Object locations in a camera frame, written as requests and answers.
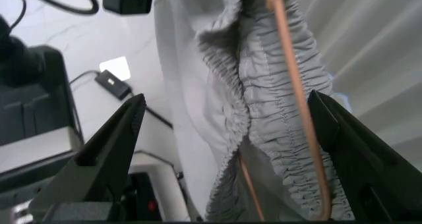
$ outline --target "black machine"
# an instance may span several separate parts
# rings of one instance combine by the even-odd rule
[[[72,13],[98,11],[96,0],[90,10],[44,1]],[[152,0],[104,0],[104,8],[117,14],[149,13],[151,4]],[[0,22],[0,146],[61,126],[73,127],[80,136],[60,52],[28,49],[9,37],[10,31]],[[331,97],[312,91],[308,104],[318,142],[332,158],[356,221],[422,221],[422,174]],[[57,114],[48,117],[50,111]],[[34,175],[43,174],[46,182],[29,206],[37,223],[136,221],[122,195],[145,111],[143,95],[134,96],[77,153],[0,176],[0,192],[30,184]],[[50,120],[40,124],[44,117]],[[16,123],[6,126],[11,119]]]

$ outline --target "garment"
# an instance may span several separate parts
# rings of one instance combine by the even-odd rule
[[[306,92],[331,94],[294,0],[287,15]],[[268,221],[312,219],[320,197],[273,13],[263,0],[155,0],[160,63],[187,188],[209,221],[256,219],[239,148]],[[331,160],[334,219],[353,219]]]

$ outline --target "white floor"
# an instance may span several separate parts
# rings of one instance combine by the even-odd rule
[[[88,0],[57,0],[78,7],[89,7]],[[20,0],[0,0],[0,14],[12,23],[18,16]],[[117,16],[100,12],[78,16],[27,0],[22,22],[12,35],[29,46],[47,44],[59,49],[65,59],[69,80],[87,70],[99,70],[100,63],[126,57],[131,77],[126,80],[135,94],[143,93],[149,107],[171,120],[160,61],[156,49],[154,14]],[[119,108],[121,102],[101,88],[94,76],[81,78],[73,86],[84,139],[87,141]],[[146,150],[181,166],[172,131],[149,114],[144,121],[136,150]]]

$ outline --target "curtain fold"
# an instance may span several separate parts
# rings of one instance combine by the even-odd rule
[[[335,92],[422,170],[422,0],[298,0]]]

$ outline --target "power adapter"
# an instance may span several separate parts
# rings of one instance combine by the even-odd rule
[[[108,70],[101,72],[95,78],[95,81],[120,100],[125,99],[132,92],[132,88],[128,84],[118,79]]]

